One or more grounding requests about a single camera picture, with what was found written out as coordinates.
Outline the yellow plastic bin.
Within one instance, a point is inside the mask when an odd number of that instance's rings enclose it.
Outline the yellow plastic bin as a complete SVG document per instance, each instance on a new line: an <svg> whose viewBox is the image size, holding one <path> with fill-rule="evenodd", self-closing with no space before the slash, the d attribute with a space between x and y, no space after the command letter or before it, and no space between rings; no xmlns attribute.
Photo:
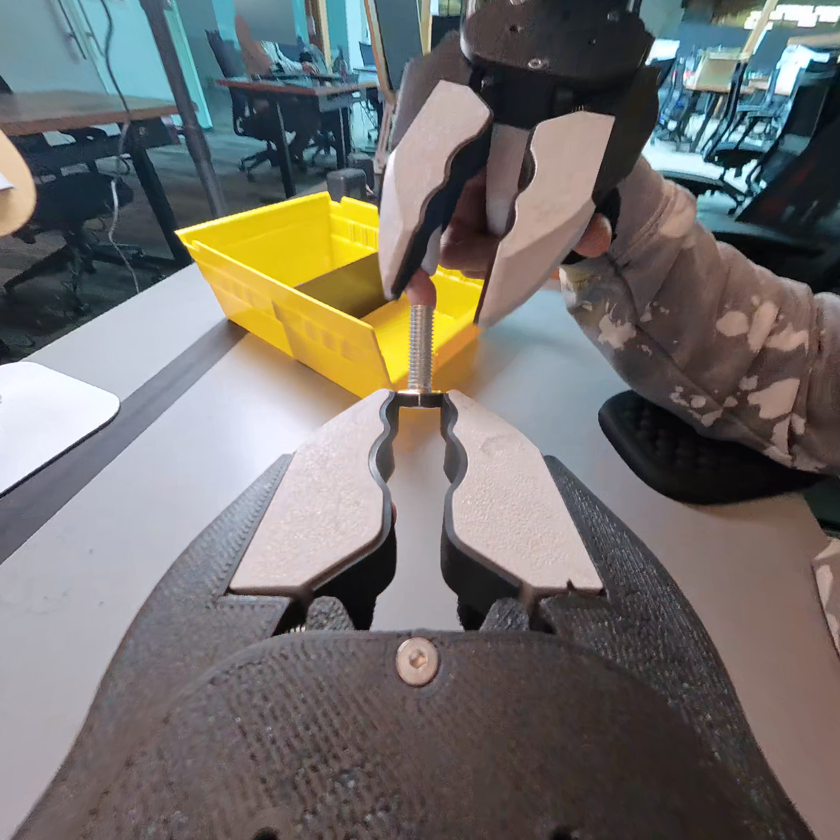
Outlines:
<svg viewBox="0 0 840 840"><path fill-rule="evenodd" d="M327 192L177 231L226 317L359 397L406 385L407 300L386 301L378 212Z"/></svg>

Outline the wooden desk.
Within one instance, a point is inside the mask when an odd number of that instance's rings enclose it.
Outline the wooden desk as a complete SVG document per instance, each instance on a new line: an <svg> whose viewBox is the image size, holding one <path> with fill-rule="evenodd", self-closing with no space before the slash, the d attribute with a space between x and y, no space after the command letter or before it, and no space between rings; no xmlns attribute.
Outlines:
<svg viewBox="0 0 840 840"><path fill-rule="evenodd" d="M84 91L4 92L1 129L16 143L34 175L56 174L75 165L128 155L172 258L187 267L192 258L176 234L177 222L150 150L178 145L182 131L172 102Z"/></svg>
<svg viewBox="0 0 840 840"><path fill-rule="evenodd" d="M276 114L279 166L273 167L280 173L285 198L297 195L294 181L293 160L290 143L296 135L289 119L297 123L300 119L314 122L311 135L317 138L324 133L327 147L334 152L339 169L348 165L354 153L351 132L351 115L355 105L372 103L373 95L379 93L374 80L335 82L329 77L301 77L280 79L235 77L218 79L217 85L225 88L241 88L255 98L266 100L270 110Z"/></svg>

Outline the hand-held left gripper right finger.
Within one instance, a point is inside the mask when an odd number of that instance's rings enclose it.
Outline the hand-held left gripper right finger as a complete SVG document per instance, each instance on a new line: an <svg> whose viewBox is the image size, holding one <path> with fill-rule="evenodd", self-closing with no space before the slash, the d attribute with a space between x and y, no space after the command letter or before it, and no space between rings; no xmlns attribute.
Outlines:
<svg viewBox="0 0 840 840"><path fill-rule="evenodd" d="M462 627L499 600L534 617L542 601L599 603L605 586L539 447L458 391L444 395L442 575Z"/></svg>

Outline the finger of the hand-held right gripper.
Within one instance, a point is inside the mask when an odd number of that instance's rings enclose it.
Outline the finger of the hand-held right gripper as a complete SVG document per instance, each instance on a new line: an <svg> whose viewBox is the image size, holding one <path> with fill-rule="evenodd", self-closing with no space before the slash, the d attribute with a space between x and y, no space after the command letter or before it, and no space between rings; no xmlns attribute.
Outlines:
<svg viewBox="0 0 840 840"><path fill-rule="evenodd" d="M379 269L387 300L415 273L435 273L460 194L487 162L492 112L470 87L440 81L386 165L379 208Z"/></svg>
<svg viewBox="0 0 840 840"><path fill-rule="evenodd" d="M480 328L530 299L581 239L614 122L610 114L577 111L536 126L528 147L533 176L513 203L486 279L476 310Z"/></svg>

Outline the black mesh office chair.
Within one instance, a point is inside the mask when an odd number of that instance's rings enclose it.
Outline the black mesh office chair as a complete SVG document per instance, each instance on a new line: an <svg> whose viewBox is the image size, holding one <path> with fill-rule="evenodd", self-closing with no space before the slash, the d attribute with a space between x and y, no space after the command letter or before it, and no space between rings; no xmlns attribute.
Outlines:
<svg viewBox="0 0 840 840"><path fill-rule="evenodd" d="M719 241L772 272L813 291L838 292L839 69L838 56L813 62L794 83L780 131L764 146L746 140L758 121L733 143L715 142L707 162L742 178L663 171L695 198L719 193L728 212L700 212Z"/></svg>

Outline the person's right forearm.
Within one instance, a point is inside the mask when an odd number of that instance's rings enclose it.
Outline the person's right forearm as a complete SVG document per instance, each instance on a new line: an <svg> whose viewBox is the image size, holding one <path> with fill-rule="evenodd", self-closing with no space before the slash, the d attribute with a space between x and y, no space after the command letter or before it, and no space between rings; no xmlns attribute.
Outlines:
<svg viewBox="0 0 840 840"><path fill-rule="evenodd" d="M560 287L614 371L704 436L838 476L838 295L717 241L644 157L609 218L609 249L561 269Z"/></svg>

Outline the person's right hand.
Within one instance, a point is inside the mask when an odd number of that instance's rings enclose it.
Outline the person's right hand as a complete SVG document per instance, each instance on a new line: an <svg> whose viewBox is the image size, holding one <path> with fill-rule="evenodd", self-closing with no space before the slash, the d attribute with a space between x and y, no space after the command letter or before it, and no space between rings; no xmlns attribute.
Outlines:
<svg viewBox="0 0 840 840"><path fill-rule="evenodd" d="M614 190L596 207L581 239L560 267L606 253L614 240L621 204L621 197ZM484 279L498 243L499 237L490 232L487 222L487 170L482 169L465 184L449 225L442 233L438 264L458 270L465 277Z"/></svg>

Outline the studio light panel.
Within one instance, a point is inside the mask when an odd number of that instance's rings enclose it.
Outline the studio light panel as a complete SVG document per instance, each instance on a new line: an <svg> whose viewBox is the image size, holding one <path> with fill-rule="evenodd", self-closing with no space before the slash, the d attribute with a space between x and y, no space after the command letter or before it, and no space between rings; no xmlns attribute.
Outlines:
<svg viewBox="0 0 840 840"><path fill-rule="evenodd" d="M140 1L140 5L149 22L177 111L181 116L186 146L204 189L211 218L223 217L227 214L227 206L222 185L215 172L211 152L186 85L172 33L165 18L164 4L162 1Z"/></svg>

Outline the instruction sheet stand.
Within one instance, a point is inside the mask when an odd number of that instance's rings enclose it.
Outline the instruction sheet stand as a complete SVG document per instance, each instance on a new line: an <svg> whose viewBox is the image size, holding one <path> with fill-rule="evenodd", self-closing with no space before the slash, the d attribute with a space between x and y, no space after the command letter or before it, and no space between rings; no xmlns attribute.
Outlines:
<svg viewBox="0 0 840 840"><path fill-rule="evenodd" d="M35 211L35 181L21 153L1 134L1 236ZM1 367L1 494L111 423L120 399L34 362Z"/></svg>

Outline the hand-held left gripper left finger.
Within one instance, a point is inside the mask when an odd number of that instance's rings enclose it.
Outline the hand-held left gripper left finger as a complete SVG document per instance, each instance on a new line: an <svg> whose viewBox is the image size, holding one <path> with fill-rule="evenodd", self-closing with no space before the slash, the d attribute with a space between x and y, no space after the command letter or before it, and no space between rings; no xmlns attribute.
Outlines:
<svg viewBox="0 0 840 840"><path fill-rule="evenodd" d="M396 571L396 394L374 392L323 425L283 472L230 581L237 595L340 600L371 622Z"/></svg>

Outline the small black box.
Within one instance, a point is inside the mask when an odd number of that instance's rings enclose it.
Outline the small black box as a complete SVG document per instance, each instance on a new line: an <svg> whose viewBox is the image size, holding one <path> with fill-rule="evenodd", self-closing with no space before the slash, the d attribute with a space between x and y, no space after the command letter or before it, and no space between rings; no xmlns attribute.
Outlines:
<svg viewBox="0 0 840 840"><path fill-rule="evenodd" d="M330 171L325 177L327 191L332 201L339 203L344 198L352 198L365 203L375 202L375 191L369 185L365 170L358 167L345 167Z"/></svg>

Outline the silver hex bolt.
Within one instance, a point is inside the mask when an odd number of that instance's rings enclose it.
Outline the silver hex bolt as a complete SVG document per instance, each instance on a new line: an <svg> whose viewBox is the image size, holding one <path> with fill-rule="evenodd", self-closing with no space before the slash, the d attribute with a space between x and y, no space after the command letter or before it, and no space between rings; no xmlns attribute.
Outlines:
<svg viewBox="0 0 840 840"><path fill-rule="evenodd" d="M406 386L410 392L428 394L433 391L434 306L413 303L409 312Z"/></svg>

